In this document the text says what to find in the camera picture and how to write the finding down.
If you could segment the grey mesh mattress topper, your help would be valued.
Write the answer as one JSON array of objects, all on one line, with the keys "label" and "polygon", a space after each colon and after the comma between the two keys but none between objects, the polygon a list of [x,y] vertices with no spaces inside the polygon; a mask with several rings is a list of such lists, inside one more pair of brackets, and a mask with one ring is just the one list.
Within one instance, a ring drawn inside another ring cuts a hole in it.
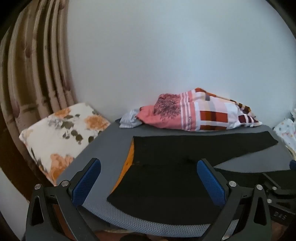
[{"label": "grey mesh mattress topper", "polygon": [[[107,196],[119,178],[123,164],[130,149],[133,136],[168,136],[186,135],[178,130],[158,129],[152,126],[119,128],[119,123],[112,123],[98,135],[64,170],[57,182],[71,180],[82,170],[91,158],[101,162],[101,173],[87,196],[83,206],[87,210],[87,223],[97,227],[100,219],[126,230],[165,237],[200,237],[209,227],[201,225],[165,225],[132,217],[118,210],[107,202]],[[219,165],[219,168],[236,172],[268,172],[289,169],[292,155],[279,141],[273,147],[260,152],[234,158]]]}]

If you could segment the black pants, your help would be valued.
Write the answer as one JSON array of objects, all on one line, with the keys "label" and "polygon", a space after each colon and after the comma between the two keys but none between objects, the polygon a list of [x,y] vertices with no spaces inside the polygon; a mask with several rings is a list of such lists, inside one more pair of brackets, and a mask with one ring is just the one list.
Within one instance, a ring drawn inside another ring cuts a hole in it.
[{"label": "black pants", "polygon": [[120,211],[167,225],[212,223],[220,213],[208,196],[197,163],[212,166],[277,144],[269,132],[215,136],[133,137],[107,201]]}]

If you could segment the white grey striped cloth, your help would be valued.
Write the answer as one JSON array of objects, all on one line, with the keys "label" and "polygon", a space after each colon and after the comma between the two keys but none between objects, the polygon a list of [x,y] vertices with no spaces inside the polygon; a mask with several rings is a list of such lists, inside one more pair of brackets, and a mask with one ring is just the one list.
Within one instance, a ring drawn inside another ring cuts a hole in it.
[{"label": "white grey striped cloth", "polygon": [[135,128],[142,125],[142,122],[137,119],[139,109],[133,109],[128,113],[124,114],[120,120],[120,128]]}]

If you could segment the white orange floral pillow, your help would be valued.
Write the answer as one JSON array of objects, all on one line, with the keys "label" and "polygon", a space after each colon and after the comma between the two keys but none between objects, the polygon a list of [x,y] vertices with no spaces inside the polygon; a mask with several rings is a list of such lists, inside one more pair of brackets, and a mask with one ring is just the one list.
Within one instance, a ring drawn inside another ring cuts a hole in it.
[{"label": "white orange floral pillow", "polygon": [[78,103],[24,129],[19,139],[41,172],[56,186],[58,177],[109,125],[89,104]]}]

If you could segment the brown striped curtain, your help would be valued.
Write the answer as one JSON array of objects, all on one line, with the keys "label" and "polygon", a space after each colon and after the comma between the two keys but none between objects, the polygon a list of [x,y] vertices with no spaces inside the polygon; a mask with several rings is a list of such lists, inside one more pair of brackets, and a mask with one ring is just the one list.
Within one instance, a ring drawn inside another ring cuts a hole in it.
[{"label": "brown striped curtain", "polygon": [[22,130],[74,104],[66,53],[67,1],[29,1],[1,40],[1,111],[24,159]]}]

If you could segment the pink checked folded blanket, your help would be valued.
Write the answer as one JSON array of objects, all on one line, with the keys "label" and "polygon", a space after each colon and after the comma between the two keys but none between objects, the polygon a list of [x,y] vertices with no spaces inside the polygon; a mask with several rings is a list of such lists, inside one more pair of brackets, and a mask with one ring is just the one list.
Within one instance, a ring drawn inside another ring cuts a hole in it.
[{"label": "pink checked folded blanket", "polygon": [[136,118],[156,128],[188,132],[224,131],[262,125],[250,107],[201,88],[181,94],[161,94],[154,105],[143,106]]}]

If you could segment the white dotted cloth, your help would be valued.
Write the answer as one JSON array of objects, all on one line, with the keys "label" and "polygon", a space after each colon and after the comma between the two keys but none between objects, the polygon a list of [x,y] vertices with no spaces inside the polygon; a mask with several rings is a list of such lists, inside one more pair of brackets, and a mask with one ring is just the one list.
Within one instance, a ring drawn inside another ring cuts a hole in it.
[{"label": "white dotted cloth", "polygon": [[292,119],[285,118],[273,130],[282,139],[282,141],[295,151],[296,138],[295,138],[295,108],[291,111]]}]

